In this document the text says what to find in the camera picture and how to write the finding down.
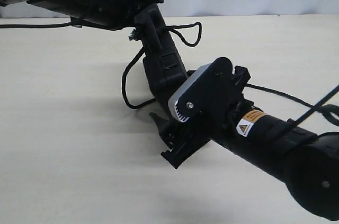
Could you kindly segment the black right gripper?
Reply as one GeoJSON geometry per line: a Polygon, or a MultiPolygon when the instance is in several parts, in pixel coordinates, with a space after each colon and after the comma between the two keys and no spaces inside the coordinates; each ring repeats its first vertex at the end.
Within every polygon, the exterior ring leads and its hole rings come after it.
{"type": "Polygon", "coordinates": [[[175,169],[205,146],[210,138],[237,137],[236,117],[245,105],[242,93],[250,79],[244,67],[234,67],[225,57],[199,67],[190,75],[191,129],[172,130],[169,120],[151,112],[161,140],[168,150],[161,156],[175,169]]]}

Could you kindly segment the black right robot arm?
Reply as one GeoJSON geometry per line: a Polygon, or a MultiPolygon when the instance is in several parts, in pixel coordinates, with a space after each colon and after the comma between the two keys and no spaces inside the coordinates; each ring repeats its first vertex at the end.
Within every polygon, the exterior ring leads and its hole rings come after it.
{"type": "Polygon", "coordinates": [[[214,141],[283,182],[308,212],[338,220],[338,133],[317,135],[254,106],[243,95],[247,68],[225,57],[199,67],[169,98],[171,119],[155,113],[162,156],[175,168],[214,141]]]}

